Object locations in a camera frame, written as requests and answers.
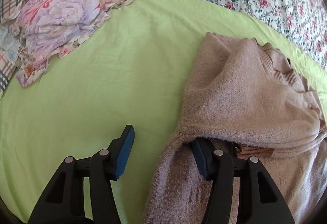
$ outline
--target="folded cloth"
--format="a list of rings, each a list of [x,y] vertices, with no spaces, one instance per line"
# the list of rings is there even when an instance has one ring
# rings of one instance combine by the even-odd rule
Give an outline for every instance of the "folded cloth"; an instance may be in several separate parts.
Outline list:
[[[201,223],[211,184],[187,144],[196,137],[273,149],[261,161],[297,223],[326,187],[326,123],[317,93],[269,43],[207,33],[179,124],[156,167],[145,223]]]

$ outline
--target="screw head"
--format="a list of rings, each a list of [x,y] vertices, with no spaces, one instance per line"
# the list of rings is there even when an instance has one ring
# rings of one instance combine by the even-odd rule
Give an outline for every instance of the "screw head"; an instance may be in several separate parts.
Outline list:
[[[258,163],[259,159],[256,156],[250,157],[250,161],[253,163]]]
[[[221,156],[224,154],[224,151],[222,151],[221,149],[216,149],[214,153],[215,153],[215,155]]]
[[[74,160],[74,158],[72,156],[68,156],[65,158],[66,163],[71,163],[71,162],[73,162],[73,160]]]
[[[102,149],[102,150],[100,150],[99,154],[100,154],[100,155],[108,155],[108,154],[109,154],[109,150],[107,150],[107,149]]]

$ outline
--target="floral pillowcase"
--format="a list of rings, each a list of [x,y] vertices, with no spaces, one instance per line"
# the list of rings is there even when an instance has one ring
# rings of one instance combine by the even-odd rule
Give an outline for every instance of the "floral pillowcase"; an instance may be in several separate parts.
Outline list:
[[[50,58],[60,58],[81,45],[109,18],[111,8],[133,0],[29,0],[18,7],[9,27],[12,59],[21,58],[17,79],[28,86],[46,72]]]

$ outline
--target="fitted sheet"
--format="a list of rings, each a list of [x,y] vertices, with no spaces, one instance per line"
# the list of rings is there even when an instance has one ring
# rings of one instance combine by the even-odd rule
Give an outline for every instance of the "fitted sheet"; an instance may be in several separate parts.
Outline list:
[[[113,10],[65,59],[53,58],[33,85],[11,81],[0,101],[0,196],[7,207],[27,222],[66,156],[91,156],[132,124],[134,146],[112,187],[122,223],[140,223],[206,32],[272,43],[317,90],[326,112],[327,73],[263,22],[204,0],[135,0]],[[85,201],[91,217],[87,188]]]

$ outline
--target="blue gripper pad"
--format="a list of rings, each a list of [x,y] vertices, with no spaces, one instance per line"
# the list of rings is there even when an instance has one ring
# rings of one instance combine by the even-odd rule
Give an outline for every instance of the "blue gripper pad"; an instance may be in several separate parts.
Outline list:
[[[215,149],[211,141],[197,138],[191,143],[191,149],[200,175],[206,181],[213,180],[215,170],[213,170],[212,151]]]
[[[125,171],[128,157],[133,146],[135,134],[132,125],[126,125],[120,138],[112,140],[108,147],[112,180],[118,180]]]

